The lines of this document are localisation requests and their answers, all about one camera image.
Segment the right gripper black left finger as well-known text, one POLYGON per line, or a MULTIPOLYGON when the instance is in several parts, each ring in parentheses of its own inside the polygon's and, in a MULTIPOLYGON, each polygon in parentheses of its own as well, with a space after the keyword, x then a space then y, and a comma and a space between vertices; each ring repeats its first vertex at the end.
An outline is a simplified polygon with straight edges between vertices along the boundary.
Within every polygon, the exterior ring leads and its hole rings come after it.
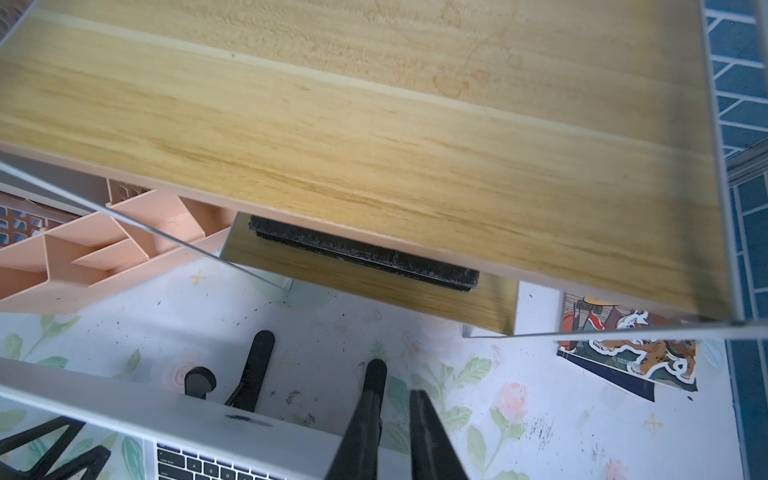
POLYGON ((381 359, 366 367, 362 394, 342 437, 326 479, 376 479, 382 434, 381 408, 387 366, 381 359))

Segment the silver laptop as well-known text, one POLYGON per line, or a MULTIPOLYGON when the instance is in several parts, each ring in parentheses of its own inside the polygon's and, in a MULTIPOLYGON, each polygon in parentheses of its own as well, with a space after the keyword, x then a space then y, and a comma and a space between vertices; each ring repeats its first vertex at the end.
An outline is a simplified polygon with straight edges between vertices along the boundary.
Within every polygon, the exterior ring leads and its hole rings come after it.
POLYGON ((252 467, 277 479, 408 479, 409 456, 365 443, 342 465, 339 435, 151 385, 1 361, 1 395, 94 426, 252 467))

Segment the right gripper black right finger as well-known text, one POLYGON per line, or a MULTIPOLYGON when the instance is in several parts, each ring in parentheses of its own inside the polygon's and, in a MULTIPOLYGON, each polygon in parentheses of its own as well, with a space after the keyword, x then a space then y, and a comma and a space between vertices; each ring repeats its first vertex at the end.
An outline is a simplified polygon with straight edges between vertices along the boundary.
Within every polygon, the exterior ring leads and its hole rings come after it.
POLYGON ((412 478, 467 480, 429 395, 411 390, 409 405, 412 478))

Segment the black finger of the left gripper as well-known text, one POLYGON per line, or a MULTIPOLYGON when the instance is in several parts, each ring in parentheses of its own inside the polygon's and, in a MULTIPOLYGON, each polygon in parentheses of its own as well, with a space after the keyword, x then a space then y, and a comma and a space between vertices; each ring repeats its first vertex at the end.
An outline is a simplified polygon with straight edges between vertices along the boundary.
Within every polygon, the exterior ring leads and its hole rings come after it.
POLYGON ((50 451, 61 455, 84 428, 85 423, 74 418, 59 416, 33 426, 20 433, 13 434, 1 440, 1 454, 7 454, 27 445, 44 443, 51 437, 52 444, 40 445, 37 450, 41 454, 50 451))
POLYGON ((51 448, 28 471, 19 471, 17 478, 64 480, 81 474, 82 479, 96 479, 109 460, 111 451, 96 446, 54 469, 53 465, 60 456, 61 451, 51 448))

